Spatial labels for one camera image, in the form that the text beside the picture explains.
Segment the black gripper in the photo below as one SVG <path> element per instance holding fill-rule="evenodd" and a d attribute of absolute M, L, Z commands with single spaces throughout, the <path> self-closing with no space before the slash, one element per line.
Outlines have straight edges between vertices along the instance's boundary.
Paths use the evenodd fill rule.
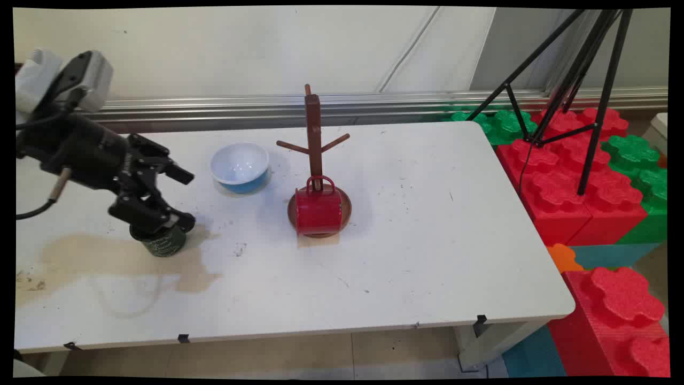
<path fill-rule="evenodd" d="M 36 160 L 41 171 L 59 175 L 70 169 L 70 180 L 116 195 L 109 215 L 145 234 L 177 226 L 187 233 L 196 217 L 179 211 L 156 187 L 134 184 L 130 167 L 150 168 L 188 185 L 195 174 L 181 168 L 169 149 L 139 134 L 122 136 L 78 114 L 58 116 L 42 124 L 19 124 L 18 157 Z"/>

